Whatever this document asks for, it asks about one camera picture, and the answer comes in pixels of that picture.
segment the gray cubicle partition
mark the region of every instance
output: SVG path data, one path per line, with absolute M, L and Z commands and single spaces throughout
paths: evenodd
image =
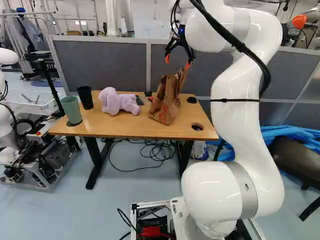
M 187 61 L 185 51 L 178 47 L 170 64 L 165 64 L 168 41 L 164 39 L 50 35 L 48 42 L 67 94 L 74 94 L 82 85 L 95 90 L 155 91 L 163 74 L 175 73 Z M 225 52 L 195 54 L 182 92 L 195 94 L 210 117 L 211 84 L 233 59 Z M 316 70 L 320 71 L 319 61 L 318 51 L 279 48 L 268 64 L 272 81 L 260 103 L 262 126 L 290 124 L 320 129 L 320 95 L 313 100 L 301 98 Z

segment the electronic equipment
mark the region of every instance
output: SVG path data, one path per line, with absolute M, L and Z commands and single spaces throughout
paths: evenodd
M 47 191 L 65 174 L 74 156 L 61 137 L 43 144 L 30 141 L 13 163 L 4 165 L 0 184 Z
M 48 131 L 51 127 L 55 125 L 57 122 L 57 119 L 50 118 L 49 120 L 45 120 L 41 123 L 39 123 L 34 129 L 28 132 L 26 136 L 26 139 L 29 141 L 36 141 L 38 144 L 45 144 L 49 143 L 54 136 L 48 134 Z

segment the white robot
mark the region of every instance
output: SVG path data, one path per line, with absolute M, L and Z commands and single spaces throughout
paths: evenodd
M 217 133 L 234 147 L 235 160 L 192 164 L 181 179 L 183 197 L 171 199 L 171 207 L 181 212 L 173 217 L 178 240 L 219 240 L 234 230 L 238 219 L 276 212 L 284 200 L 284 185 L 260 130 L 262 70 L 213 29 L 205 11 L 265 65 L 281 44 L 282 27 L 274 15 L 226 6 L 223 0 L 173 0 L 171 9 L 177 3 L 189 47 L 233 51 L 233 64 L 211 86 L 211 99 L 216 100 L 211 102 L 211 117 Z
M 19 60 L 18 55 L 9 49 L 0 47 L 0 65 L 15 64 Z M 5 76 L 0 69 L 0 91 L 4 93 L 5 89 Z M 0 163 L 5 164 L 13 159 L 14 153 L 17 151 L 18 146 L 15 141 L 15 133 L 11 126 L 10 120 L 11 113 L 0 102 L 0 147 L 6 147 L 0 152 Z

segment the brown paper bag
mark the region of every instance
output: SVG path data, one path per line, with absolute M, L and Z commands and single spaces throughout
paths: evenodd
M 181 68 L 174 75 L 163 75 L 149 110 L 149 117 L 162 124 L 174 122 L 180 110 L 179 94 L 186 80 L 187 70 Z

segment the stuffed toy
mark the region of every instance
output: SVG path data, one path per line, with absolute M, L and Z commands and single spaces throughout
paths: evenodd
M 117 115 L 121 109 L 131 112 L 134 116 L 140 113 L 134 94 L 117 94 L 115 88 L 106 87 L 99 93 L 98 98 L 102 102 L 101 111 L 112 116 Z

